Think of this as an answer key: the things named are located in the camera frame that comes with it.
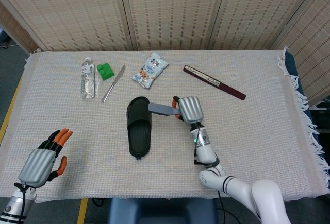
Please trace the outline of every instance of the plastic packet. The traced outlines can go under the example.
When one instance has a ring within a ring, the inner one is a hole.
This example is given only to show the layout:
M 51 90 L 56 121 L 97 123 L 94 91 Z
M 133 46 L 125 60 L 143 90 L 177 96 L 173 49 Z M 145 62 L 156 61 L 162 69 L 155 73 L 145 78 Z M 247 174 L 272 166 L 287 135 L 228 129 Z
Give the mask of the plastic packet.
M 169 63 L 162 60 L 161 56 L 154 51 L 145 61 L 144 66 L 140 71 L 131 77 L 131 79 L 137 81 L 141 86 L 148 89 L 167 65 L 169 65 Z

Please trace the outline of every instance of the robotic hand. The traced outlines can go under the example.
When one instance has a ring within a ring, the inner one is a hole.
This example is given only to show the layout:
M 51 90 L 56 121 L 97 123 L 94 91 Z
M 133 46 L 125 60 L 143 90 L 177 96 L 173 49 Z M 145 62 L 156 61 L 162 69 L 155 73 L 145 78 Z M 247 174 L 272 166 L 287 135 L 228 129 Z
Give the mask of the robotic hand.
M 0 216 L 2 223 L 22 223 L 25 221 L 34 201 L 37 198 L 36 188 L 42 187 L 47 181 L 52 181 L 63 174 L 67 166 L 67 158 L 61 159 L 59 168 L 52 171 L 54 163 L 72 131 L 62 129 L 55 131 L 48 140 L 32 151 L 19 175 L 21 183 L 15 183 L 18 188 L 14 192 Z
M 249 185 L 234 176 L 226 175 L 218 156 L 213 152 L 203 121 L 201 104 L 197 97 L 174 96 L 172 107 L 150 103 L 151 112 L 175 115 L 191 126 L 190 133 L 195 142 L 196 156 L 205 169 L 200 172 L 201 184 L 222 191 L 251 210 L 263 224 L 289 224 L 281 189 L 272 180 L 258 180 Z

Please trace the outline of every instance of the slide sandal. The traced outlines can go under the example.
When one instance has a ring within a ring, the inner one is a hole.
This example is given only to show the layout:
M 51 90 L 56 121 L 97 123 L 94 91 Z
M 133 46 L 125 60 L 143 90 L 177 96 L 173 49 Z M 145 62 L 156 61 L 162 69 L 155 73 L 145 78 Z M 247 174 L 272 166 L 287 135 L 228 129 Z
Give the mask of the slide sandal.
M 141 159 L 150 149 L 151 112 L 146 97 L 133 99 L 126 112 L 129 152 L 136 159 Z

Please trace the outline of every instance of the gray floor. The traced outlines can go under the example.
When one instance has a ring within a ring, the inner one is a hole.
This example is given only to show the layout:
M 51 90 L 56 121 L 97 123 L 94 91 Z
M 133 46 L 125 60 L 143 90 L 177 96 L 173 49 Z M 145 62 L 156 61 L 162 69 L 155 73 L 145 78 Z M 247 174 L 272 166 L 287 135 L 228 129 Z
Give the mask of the gray floor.
M 2 124 L 7 113 L 24 69 L 24 58 L 27 58 L 27 56 L 18 46 L 13 46 L 6 50 L 0 48 L 0 80 L 2 83 L 0 84 L 0 124 Z M 0 208 L 4 208 L 7 201 L 7 198 L 0 198 Z M 225 208 L 234 213 L 241 223 L 259 223 L 249 210 L 233 199 L 223 199 L 223 203 Z M 76 223 L 79 206 L 80 200 L 77 199 L 38 203 L 32 207 L 25 223 Z M 89 201 L 85 223 L 106 223 L 109 206 L 109 199 L 100 208 L 95 207 Z M 330 223 L 330 205 L 327 205 L 319 198 L 288 202 L 286 203 L 286 208 L 292 223 Z M 222 223 L 222 211 L 218 211 L 218 217 L 219 223 Z M 229 214 L 226 214 L 226 223 L 235 223 L 235 220 Z

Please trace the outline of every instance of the green toy block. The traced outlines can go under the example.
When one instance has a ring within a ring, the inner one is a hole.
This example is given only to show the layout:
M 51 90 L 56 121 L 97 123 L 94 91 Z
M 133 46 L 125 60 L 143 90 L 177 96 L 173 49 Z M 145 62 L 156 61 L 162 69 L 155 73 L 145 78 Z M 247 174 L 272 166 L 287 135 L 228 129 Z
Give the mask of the green toy block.
M 114 72 L 112 71 L 112 69 L 108 63 L 99 64 L 97 66 L 97 71 L 99 72 L 99 74 L 101 75 L 101 77 L 104 81 L 106 79 L 109 79 L 110 77 L 114 76 Z

